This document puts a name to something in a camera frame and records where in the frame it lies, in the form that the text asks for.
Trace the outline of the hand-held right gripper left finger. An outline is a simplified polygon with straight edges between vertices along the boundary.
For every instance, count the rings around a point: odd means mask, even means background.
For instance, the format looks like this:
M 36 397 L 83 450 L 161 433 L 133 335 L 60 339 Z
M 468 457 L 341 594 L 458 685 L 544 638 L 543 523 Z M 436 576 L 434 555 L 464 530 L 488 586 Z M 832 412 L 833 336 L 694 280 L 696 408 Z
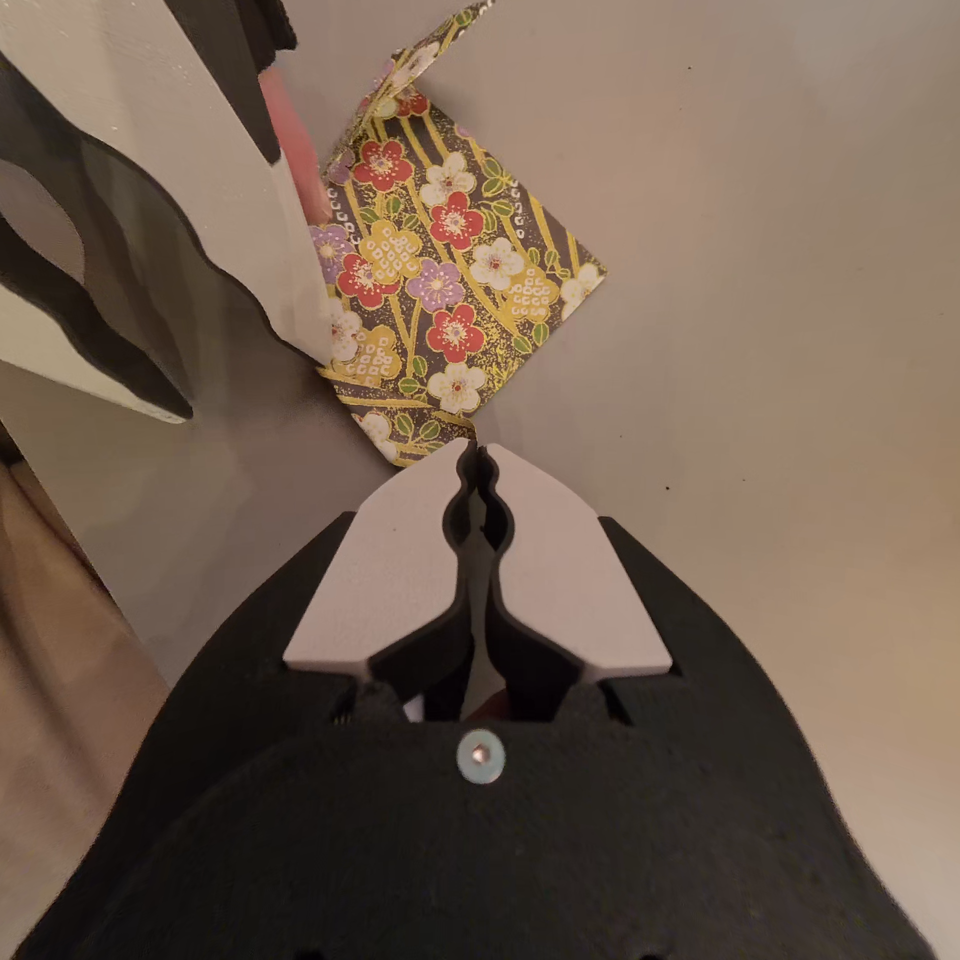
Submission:
M 451 440 L 349 517 L 287 667 L 386 685 L 413 722 L 459 718 L 475 649 L 465 545 L 476 455 L 475 441 Z

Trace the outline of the floral origami paper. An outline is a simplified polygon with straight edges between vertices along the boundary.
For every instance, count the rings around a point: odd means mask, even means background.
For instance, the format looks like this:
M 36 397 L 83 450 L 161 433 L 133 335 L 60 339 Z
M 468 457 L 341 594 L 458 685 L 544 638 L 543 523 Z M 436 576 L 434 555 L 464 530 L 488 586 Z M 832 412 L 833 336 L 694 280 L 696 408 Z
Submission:
M 323 170 L 311 234 L 332 301 L 330 382 L 396 469 L 456 439 L 607 269 L 417 81 L 493 2 L 394 52 Z

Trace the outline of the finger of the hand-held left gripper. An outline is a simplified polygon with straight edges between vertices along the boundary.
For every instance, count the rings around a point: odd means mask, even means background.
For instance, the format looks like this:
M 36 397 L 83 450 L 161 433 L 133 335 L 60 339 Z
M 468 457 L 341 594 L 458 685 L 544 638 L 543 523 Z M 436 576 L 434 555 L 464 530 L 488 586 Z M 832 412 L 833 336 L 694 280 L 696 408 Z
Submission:
M 311 229 L 326 185 L 276 55 L 269 163 L 173 2 L 2 2 L 2 218 L 191 400 L 208 298 L 318 365 L 332 302 Z
M 167 424 L 193 410 L 162 369 L 114 330 L 86 288 L 1 219 L 1 359 Z

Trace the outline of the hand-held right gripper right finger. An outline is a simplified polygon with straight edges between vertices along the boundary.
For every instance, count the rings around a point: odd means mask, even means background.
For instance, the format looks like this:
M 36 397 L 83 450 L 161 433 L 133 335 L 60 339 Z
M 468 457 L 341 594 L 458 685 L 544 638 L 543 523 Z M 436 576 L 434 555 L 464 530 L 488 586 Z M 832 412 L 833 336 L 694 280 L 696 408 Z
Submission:
M 554 718 L 576 686 L 668 675 L 674 661 L 597 512 L 492 443 L 479 453 L 493 555 L 486 652 L 510 715 Z

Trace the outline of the person's beige clothing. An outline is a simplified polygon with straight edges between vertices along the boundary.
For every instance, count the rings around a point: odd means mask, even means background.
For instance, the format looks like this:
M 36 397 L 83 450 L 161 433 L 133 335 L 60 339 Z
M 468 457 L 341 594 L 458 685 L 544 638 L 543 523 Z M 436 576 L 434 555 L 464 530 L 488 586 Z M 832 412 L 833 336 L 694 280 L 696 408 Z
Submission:
M 2 958 L 89 850 L 168 691 L 29 465 L 2 464 Z

